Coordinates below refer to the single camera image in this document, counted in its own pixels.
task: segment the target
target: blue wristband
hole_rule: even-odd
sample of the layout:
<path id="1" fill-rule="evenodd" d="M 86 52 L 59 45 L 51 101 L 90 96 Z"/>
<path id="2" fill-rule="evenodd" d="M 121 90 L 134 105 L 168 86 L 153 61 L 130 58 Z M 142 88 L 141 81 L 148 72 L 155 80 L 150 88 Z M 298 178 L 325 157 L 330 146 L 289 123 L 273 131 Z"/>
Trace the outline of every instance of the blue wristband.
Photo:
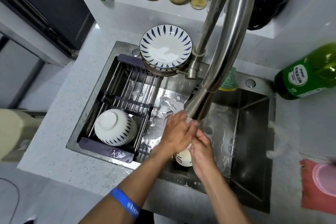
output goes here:
<path id="1" fill-rule="evenodd" d="M 140 209 L 120 189 L 115 187 L 110 191 L 110 195 L 113 196 L 133 218 L 138 218 Z"/>

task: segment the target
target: dish rack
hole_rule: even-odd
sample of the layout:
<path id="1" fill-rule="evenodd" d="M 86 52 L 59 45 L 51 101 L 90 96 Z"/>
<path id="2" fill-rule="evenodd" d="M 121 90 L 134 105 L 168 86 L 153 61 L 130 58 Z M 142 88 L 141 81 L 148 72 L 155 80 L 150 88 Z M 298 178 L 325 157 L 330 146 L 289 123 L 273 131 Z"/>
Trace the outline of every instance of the dish rack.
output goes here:
<path id="1" fill-rule="evenodd" d="M 106 82 L 106 90 L 97 96 L 78 144 L 84 150 L 130 163 L 138 153 L 163 77 L 147 70 L 140 58 L 120 54 L 116 59 L 116 69 L 111 80 Z M 135 88 L 138 92 L 136 96 L 132 94 Z M 120 109 L 135 119 L 138 125 L 135 140 L 118 147 L 99 141 L 95 136 L 94 123 L 97 117 L 108 109 Z"/>

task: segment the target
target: stainless steel faucet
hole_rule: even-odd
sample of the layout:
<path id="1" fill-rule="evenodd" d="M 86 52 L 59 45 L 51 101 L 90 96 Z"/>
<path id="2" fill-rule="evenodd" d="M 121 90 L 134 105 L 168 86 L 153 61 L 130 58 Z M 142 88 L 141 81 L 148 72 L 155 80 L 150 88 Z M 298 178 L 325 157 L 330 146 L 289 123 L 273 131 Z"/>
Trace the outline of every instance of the stainless steel faucet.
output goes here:
<path id="1" fill-rule="evenodd" d="M 205 47 L 227 0 L 212 0 L 205 19 L 202 36 L 191 52 L 186 69 L 187 79 L 196 79 L 200 63 L 205 55 Z M 218 90 L 237 57 L 250 21 L 254 0 L 229 0 L 223 29 L 208 72 L 196 94 L 185 104 L 188 117 L 202 120 L 207 115 L 212 96 Z"/>

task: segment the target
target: pink towel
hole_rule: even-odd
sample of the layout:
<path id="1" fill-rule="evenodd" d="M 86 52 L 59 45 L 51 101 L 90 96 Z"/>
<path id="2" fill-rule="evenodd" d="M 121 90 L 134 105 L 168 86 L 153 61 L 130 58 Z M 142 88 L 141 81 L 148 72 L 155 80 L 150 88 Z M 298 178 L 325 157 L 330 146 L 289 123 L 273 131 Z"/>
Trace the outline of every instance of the pink towel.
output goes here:
<path id="1" fill-rule="evenodd" d="M 300 164 L 302 178 L 301 207 L 336 215 L 336 197 L 320 191 L 313 181 L 313 169 L 317 163 L 303 159 Z"/>

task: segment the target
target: green sponge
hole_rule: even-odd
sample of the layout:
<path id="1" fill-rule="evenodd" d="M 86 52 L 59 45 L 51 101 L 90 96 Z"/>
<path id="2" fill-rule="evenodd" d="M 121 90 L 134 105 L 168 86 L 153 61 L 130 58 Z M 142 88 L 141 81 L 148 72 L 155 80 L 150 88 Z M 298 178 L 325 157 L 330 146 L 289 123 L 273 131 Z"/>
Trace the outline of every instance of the green sponge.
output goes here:
<path id="1" fill-rule="evenodd" d="M 225 80 L 222 83 L 219 90 L 234 91 L 234 90 L 238 89 L 238 84 L 237 84 L 236 79 L 235 79 L 235 71 L 236 71 L 236 69 L 234 67 L 232 67 L 230 69 L 230 72 L 229 72 L 228 76 L 225 78 Z"/>

